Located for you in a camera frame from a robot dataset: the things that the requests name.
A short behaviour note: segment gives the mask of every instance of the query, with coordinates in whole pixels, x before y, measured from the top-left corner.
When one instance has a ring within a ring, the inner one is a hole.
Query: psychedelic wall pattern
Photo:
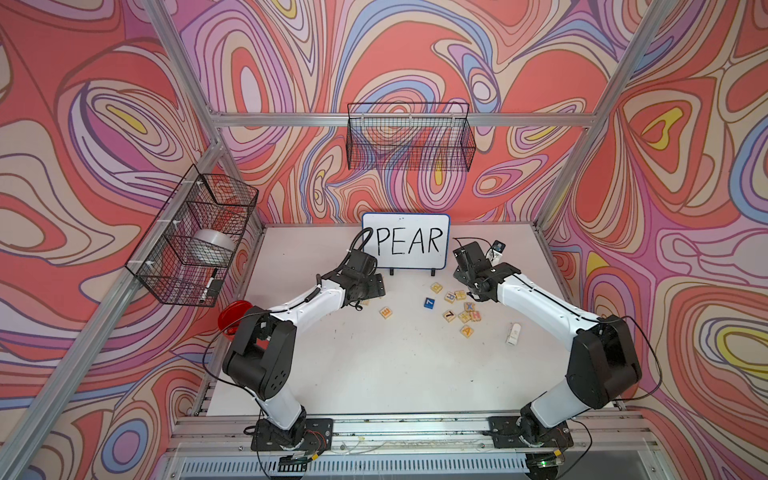
[[[768,478],[766,74],[765,2],[681,2],[546,225],[573,297],[654,344],[632,408],[683,478]]]
[[[346,111],[353,101],[466,100],[475,112],[589,112],[644,2],[196,0],[174,22],[215,111]],[[479,127],[467,173],[349,172],[345,128],[222,134],[271,223],[366,211],[530,221],[580,129]]]
[[[0,2],[0,442],[207,147],[139,5],[89,5]],[[140,291],[26,478],[146,477],[216,315]]]

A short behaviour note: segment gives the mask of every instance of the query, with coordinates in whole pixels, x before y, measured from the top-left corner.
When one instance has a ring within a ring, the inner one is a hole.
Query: mounting plate
[[[512,417],[488,417],[490,425],[491,438],[493,446],[496,449],[528,449],[531,446],[520,440],[517,423],[519,416]],[[557,427],[550,430],[542,447],[552,447],[553,449],[567,449],[574,446],[574,440],[571,437],[571,431],[568,424],[562,422]]]
[[[271,426],[272,424],[268,420],[259,420],[259,426],[257,429],[259,436],[253,436],[253,439],[250,442],[251,451],[289,452],[289,450],[284,450],[280,445],[278,445],[277,442],[272,441],[272,429],[270,428]],[[304,440],[297,450],[313,452],[319,449],[320,446],[323,446],[325,450],[329,450],[331,448],[331,437],[333,436],[332,419],[307,419],[306,429],[314,430],[315,432],[318,432],[320,435],[322,435],[325,438],[327,445],[319,445],[320,440],[316,435],[313,433],[304,432]]]

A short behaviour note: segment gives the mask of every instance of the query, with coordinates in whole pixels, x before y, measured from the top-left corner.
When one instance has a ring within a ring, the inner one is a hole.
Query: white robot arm
[[[492,250],[503,250],[495,242]],[[477,242],[453,251],[453,276],[477,301],[493,300],[535,321],[571,352],[568,372],[555,387],[521,409],[520,440],[539,445],[565,420],[606,405],[639,382],[640,363],[626,322],[601,318],[543,290],[508,263],[493,265]]]

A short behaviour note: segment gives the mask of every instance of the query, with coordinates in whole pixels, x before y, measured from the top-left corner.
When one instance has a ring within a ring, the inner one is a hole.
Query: metal rail
[[[163,45],[166,53],[168,53],[171,69],[176,74],[177,80],[187,92],[187,96],[192,102],[192,107],[200,125],[202,125],[212,143],[221,144],[224,148],[225,155],[222,155],[220,158],[222,160],[221,167],[230,177],[242,180],[243,176],[240,173],[240,169],[237,168],[232,153],[224,143],[221,133],[210,117],[210,105],[203,93],[200,82],[194,74],[187,57],[187,51],[184,49],[184,44],[181,42],[179,32],[174,26],[168,10],[165,8],[162,0],[144,0],[144,8],[150,23],[157,33],[157,37],[160,39],[160,43]]]
[[[566,160],[560,174],[554,180],[554,184],[535,218],[536,225],[540,225],[542,221],[547,220],[554,213],[561,196],[568,188],[571,188],[576,173],[587,160],[589,151],[598,140],[600,132],[618,102],[621,92],[627,87],[627,83],[629,83],[632,74],[640,64],[640,60],[642,60],[643,55],[648,50],[656,32],[676,4],[677,0],[654,0],[650,7],[648,7],[645,16],[637,27],[637,31],[629,42],[624,56],[619,61],[614,75],[608,82],[598,102],[598,107],[595,109],[596,118],[594,123],[589,129],[582,132],[576,147]]]
[[[488,431],[488,417],[519,415],[518,411],[310,415],[333,418],[333,448],[328,455],[347,455],[376,449],[391,453],[490,452],[493,441],[483,435]],[[660,448],[650,430],[650,423],[637,411],[614,408],[594,410],[578,416],[594,437],[595,450],[637,450]],[[168,445],[178,455],[232,455],[251,437],[243,429],[253,425],[257,416],[204,416],[179,419]],[[584,427],[569,422],[574,438],[573,450],[584,449],[588,435]],[[514,449],[516,452],[550,452],[552,449]]]
[[[413,118],[444,117],[445,114],[403,114]],[[216,127],[345,127],[347,114],[291,113],[291,114],[230,114],[212,113]],[[594,114],[468,114],[473,127],[590,127]]]
[[[197,163],[198,169],[210,171],[220,153],[220,145],[211,144]],[[190,169],[188,174],[190,177],[179,184],[176,194],[169,199],[159,220],[172,219],[179,205],[184,201],[192,188],[197,172]],[[164,230],[163,224],[155,222],[144,242],[137,249],[134,258],[145,258]],[[56,420],[66,408],[140,288],[139,281],[127,269],[123,269],[118,280],[110,288],[0,449],[0,480],[16,480],[24,475],[29,463],[45,443]]]

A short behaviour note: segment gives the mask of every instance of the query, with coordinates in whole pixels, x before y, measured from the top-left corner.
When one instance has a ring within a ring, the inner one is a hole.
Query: blue whiteboard frame
[[[381,266],[379,265],[378,268],[389,268],[389,269],[397,269],[397,270],[442,270],[448,265],[448,250],[451,248],[451,216],[448,214],[412,214],[410,212],[365,212],[362,215],[362,228],[366,227],[366,215],[368,214],[376,214],[376,215],[444,215],[448,218],[448,231],[446,232],[446,236],[448,237],[446,243],[445,243],[445,258],[443,258],[442,266],[440,268],[419,268],[417,266]]]

